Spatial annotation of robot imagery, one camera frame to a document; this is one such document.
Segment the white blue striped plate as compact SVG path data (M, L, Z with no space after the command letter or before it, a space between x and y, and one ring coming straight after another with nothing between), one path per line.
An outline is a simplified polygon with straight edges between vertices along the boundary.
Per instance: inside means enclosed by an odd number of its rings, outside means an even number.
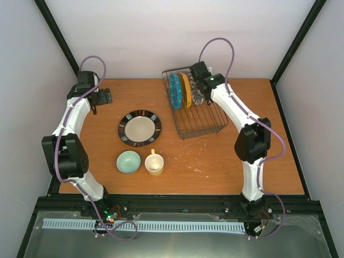
M192 101L193 101L195 106L200 106L204 101L204 97L196 89L196 82L195 82L194 78L192 77L192 75L190 75L190 77L189 77L189 82L190 82Z

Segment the orange polka dot plate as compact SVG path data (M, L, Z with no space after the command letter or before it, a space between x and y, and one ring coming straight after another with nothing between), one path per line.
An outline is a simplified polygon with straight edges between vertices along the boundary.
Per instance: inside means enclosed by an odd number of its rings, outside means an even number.
M185 109L191 107L192 104L192 94L191 94L191 86L188 76L185 73L179 74L182 91L183 91L183 106Z

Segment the teal polka dot plate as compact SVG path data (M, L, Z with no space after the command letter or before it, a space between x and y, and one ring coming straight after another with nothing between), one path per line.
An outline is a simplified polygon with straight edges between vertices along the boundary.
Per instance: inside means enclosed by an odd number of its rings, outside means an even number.
M177 74L170 74L169 78L170 101L174 110L182 105L183 95L180 78Z

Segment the dark wire dish rack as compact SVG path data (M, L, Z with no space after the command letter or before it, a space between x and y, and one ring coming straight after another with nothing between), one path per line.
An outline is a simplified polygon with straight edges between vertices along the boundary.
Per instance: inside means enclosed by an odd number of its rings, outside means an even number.
M173 109L169 90L169 78L172 73L178 76L180 73L185 73L188 78L192 74L188 67L174 68L162 72L165 92L179 137L184 140L220 132L228 124L228 117L216 103L207 104L204 100L200 106L195 106L192 101L191 107L185 109L182 101L182 105L178 110Z

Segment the black bottom plate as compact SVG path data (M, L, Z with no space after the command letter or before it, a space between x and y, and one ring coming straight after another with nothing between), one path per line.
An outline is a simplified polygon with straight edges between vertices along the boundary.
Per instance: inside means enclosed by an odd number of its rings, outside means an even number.
M144 147L158 139L162 131L160 118L148 110L126 114L118 124L120 140L131 147Z

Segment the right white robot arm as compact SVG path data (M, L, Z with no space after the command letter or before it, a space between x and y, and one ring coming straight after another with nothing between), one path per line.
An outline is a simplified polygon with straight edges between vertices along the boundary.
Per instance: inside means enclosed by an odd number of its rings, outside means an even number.
M250 216L263 206L263 161L271 145L271 122L253 113L222 74L212 75L203 61L190 67L196 93L216 103L231 119L239 135L234 151L243 165L240 206Z

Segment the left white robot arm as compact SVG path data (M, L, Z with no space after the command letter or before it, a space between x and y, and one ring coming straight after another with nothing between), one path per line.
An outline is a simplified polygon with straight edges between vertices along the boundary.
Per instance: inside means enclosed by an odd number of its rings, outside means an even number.
M49 172L63 183L70 183L86 201L93 200L93 210L107 216L112 203L104 198L106 189L98 183L89 170L89 158L80 141L81 130L89 112L97 114L96 107L112 103L110 89L96 89L100 82L92 71L79 71L77 83L67 95L63 117L50 136L41 144Z

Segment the light green ceramic bowl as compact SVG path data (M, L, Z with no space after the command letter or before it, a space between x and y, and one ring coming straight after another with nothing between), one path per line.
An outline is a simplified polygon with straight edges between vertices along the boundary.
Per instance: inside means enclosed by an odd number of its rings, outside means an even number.
M140 165L140 155L132 150L122 152L116 160L117 169L123 174L132 174L136 172Z

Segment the cream yellow mug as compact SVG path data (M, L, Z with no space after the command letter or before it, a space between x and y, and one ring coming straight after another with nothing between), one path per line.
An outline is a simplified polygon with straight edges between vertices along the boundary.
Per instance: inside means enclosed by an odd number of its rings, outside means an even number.
M150 154L145 159L145 168L150 175L160 176L164 170L163 157L151 149Z

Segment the left black frame post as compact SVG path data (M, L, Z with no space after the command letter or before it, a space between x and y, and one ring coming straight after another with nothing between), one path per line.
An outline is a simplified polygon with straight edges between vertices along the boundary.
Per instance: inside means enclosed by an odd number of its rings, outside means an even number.
M69 63L73 73L77 76L79 71L79 65L76 62L74 55L72 54L55 18L53 17L47 3L45 0L34 0L38 10L40 11L43 19L45 20L47 26L49 27L52 35L54 36L56 42L58 43L60 49L62 50L67 62Z

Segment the black frame post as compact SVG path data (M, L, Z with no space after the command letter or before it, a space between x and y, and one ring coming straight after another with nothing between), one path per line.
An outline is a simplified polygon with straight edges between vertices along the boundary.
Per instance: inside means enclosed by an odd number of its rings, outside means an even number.
M313 23L315 22L316 18L320 14L321 10L323 9L324 5L326 4L327 0L316 0L314 1L312 7L310 8L306 18L304 19L302 25L300 26L297 34L295 35L291 45L289 46L287 52L285 53L281 63L279 64L277 70L275 71L270 83L273 87L277 86L279 80L281 79L282 75L284 74L285 70L287 69L288 65L290 64L293 56L297 52L298 48L302 44L303 40L305 39L307 33L309 32L310 28L312 27Z
M74 55L72 54L55 18L53 17L47 3L45 0L34 0L38 10L40 11L43 19L45 20L47 26L49 27L52 35L54 36L56 42L58 43L60 49L62 50L67 62L69 63L73 73L77 76L79 71L79 65L76 62Z

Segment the right black frame post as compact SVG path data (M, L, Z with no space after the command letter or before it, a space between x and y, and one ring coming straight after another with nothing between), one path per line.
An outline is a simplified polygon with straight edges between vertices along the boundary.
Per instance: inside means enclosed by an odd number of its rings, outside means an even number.
M282 75L284 74L285 70L287 69L288 65L290 64L293 56L297 52L298 48L302 44L303 40L305 39L307 33L309 32L310 28L312 27L313 23L315 22L316 18L320 14L321 10L323 9L324 5L326 4L327 0L316 0L314 1L312 7L310 8L306 18L304 19L302 25L300 26L297 34L295 35L291 45L289 46L287 52L285 53L281 63L279 64L277 70L275 71L270 83L273 87L277 86L279 80L281 79Z

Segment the black aluminium frame base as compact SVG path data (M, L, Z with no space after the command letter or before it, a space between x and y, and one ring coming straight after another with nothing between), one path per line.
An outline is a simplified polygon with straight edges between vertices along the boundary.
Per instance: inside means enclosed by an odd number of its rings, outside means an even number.
M277 174L273 173L268 179L267 189L281 198L286 210L293 214L316 214L320 219L321 228L325 234L325 240L330 254L338 257L338 244L334 242L327 224L321 202L311 198L303 170L299 159L295 158L298 176L303 187L303 194L296 194L293 184L289 179L284 183L290 191L282 189L277 180ZM59 193L60 183L56 178L51 179L47 195L39 197L34 207L32 217L26 229L23 241L20 245L17 257L24 257L27 250L29 238L31 237L34 221L40 211L73 211L80 212L85 217L95 217L93 206L84 200L80 194ZM240 195L181 195L181 194L110 194L108 196L111 204L118 204L124 217L131 217L142 212L148 213L210 213L219 215L221 218L242 218L240 210Z

